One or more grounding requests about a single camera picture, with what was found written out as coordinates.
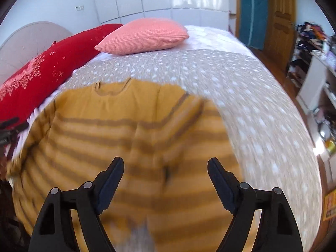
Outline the yellow striped knit sweater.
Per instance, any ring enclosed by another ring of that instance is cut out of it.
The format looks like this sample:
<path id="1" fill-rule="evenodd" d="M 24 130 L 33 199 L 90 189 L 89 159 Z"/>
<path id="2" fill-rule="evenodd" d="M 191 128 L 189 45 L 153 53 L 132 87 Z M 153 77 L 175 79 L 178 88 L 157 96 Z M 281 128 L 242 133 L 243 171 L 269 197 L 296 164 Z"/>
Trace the yellow striped knit sweater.
<path id="1" fill-rule="evenodd" d="M 51 188 L 78 188 L 115 157 L 125 171 L 101 216 L 114 245 L 146 225 L 156 251 L 218 248 L 232 217 L 209 159 L 241 178 L 222 117 L 210 100 L 136 79 L 65 91 L 37 116 L 6 168 L 18 220 L 31 233 Z"/>

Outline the shoe rack with clothes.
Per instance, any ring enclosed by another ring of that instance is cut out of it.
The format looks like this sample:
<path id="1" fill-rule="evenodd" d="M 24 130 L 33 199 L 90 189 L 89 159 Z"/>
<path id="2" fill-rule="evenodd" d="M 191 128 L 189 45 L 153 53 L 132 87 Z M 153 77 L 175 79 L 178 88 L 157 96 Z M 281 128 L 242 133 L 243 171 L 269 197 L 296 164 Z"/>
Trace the shoe rack with clothes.
<path id="1" fill-rule="evenodd" d="M 295 36 L 293 55 L 288 63 L 286 76 L 296 88 L 300 88 L 311 65 L 313 53 L 322 52 L 327 35 L 320 25 L 304 22 L 295 26 Z"/>

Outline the red embroidered pillow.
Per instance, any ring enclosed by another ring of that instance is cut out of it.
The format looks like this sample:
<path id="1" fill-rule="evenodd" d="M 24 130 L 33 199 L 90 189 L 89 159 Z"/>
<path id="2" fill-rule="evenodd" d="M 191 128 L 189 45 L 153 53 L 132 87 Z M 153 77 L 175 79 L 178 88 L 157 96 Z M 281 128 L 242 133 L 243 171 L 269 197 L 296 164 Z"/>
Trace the red embroidered pillow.
<path id="1" fill-rule="evenodd" d="M 1 85 L 1 121 L 18 118 L 25 122 L 72 72 L 99 54 L 95 50 L 121 24 L 107 24 L 86 30 L 52 44 L 35 56 Z"/>

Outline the yellow printed box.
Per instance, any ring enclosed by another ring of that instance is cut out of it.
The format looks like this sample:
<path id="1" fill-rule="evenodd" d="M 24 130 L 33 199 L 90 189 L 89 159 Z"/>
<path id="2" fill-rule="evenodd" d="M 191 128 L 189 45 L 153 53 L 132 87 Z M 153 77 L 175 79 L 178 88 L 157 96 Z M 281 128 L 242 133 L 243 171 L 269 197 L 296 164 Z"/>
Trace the yellow printed box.
<path id="1" fill-rule="evenodd" d="M 336 216 L 336 189 L 325 196 L 323 206 L 323 220 L 328 221 Z"/>

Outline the beige heart pattern quilt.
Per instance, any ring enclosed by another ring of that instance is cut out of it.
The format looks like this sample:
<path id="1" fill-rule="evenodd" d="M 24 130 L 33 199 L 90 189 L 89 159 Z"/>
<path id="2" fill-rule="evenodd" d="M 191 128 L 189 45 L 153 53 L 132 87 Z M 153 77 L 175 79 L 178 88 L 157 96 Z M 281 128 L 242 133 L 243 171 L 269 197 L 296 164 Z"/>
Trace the beige heart pattern quilt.
<path id="1" fill-rule="evenodd" d="M 58 92 L 129 77 L 170 83 L 216 103 L 246 181 L 280 187 L 309 251 L 322 212 L 322 186 L 313 143 L 296 106 L 252 55 L 215 50 L 99 54 L 75 70 Z"/>

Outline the beige round headboard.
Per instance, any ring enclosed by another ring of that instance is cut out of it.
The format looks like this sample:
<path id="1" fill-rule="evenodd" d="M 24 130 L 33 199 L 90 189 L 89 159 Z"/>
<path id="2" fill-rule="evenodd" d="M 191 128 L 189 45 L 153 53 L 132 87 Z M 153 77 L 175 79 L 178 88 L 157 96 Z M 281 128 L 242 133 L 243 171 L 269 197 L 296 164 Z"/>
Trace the beige round headboard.
<path id="1" fill-rule="evenodd" d="M 14 31 L 1 45 L 1 83 L 52 46 L 73 34 L 52 22 L 33 22 Z"/>

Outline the white shelf cabinet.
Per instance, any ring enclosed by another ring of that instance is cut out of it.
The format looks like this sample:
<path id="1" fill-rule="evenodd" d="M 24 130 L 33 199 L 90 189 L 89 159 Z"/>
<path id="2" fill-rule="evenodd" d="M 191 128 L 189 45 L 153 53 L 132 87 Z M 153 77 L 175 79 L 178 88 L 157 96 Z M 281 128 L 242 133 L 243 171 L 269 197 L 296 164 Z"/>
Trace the white shelf cabinet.
<path id="1" fill-rule="evenodd" d="M 335 118 L 335 73 L 319 56 L 313 55 L 301 89 L 296 97 L 297 102 L 307 117 L 307 129 L 314 145 L 331 132 L 319 131 L 319 125 L 326 115 Z"/>

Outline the pink knit pillow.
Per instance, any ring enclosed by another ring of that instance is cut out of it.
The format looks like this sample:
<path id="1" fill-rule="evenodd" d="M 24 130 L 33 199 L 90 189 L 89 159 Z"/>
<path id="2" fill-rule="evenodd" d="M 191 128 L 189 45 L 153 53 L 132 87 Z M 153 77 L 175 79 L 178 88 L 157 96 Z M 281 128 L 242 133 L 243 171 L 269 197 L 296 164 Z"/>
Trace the pink knit pillow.
<path id="1" fill-rule="evenodd" d="M 166 50 L 189 38 L 185 26 L 167 18 L 141 18 L 108 34 L 95 50 L 112 55 L 129 55 Z"/>

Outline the wooden door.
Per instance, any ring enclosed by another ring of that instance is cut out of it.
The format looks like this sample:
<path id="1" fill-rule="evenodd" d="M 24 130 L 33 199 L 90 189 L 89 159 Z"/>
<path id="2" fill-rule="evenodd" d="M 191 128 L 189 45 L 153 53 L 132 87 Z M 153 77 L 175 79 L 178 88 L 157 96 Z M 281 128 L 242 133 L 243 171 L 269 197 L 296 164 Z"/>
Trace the wooden door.
<path id="1" fill-rule="evenodd" d="M 286 71 L 295 40 L 295 0 L 268 0 L 264 54 Z"/>

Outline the white glossy wardrobe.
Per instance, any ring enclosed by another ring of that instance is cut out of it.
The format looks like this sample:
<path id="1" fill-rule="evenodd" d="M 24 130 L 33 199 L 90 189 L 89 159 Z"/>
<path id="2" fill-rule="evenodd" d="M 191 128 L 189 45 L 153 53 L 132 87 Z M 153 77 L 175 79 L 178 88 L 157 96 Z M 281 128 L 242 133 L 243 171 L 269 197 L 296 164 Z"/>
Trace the white glossy wardrobe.
<path id="1" fill-rule="evenodd" d="M 94 0 L 100 23 L 170 18 L 182 25 L 228 30 L 229 0 Z"/>

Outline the teal curtain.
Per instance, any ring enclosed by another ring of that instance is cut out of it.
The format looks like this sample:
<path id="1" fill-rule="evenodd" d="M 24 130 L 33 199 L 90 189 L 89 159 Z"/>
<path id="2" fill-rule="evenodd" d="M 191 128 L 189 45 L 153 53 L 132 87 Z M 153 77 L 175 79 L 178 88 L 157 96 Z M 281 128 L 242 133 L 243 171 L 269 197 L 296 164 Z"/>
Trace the teal curtain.
<path id="1" fill-rule="evenodd" d="M 240 0 L 239 40 L 248 47 L 264 49 L 268 0 Z"/>

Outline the wall power socket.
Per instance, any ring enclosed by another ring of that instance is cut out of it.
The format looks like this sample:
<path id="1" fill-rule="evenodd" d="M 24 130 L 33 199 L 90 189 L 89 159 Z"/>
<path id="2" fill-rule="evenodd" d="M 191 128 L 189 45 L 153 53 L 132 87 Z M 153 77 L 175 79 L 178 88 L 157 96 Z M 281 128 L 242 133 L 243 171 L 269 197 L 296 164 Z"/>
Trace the wall power socket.
<path id="1" fill-rule="evenodd" d="M 84 10 L 84 6 L 76 6 L 75 11 L 82 11 Z"/>

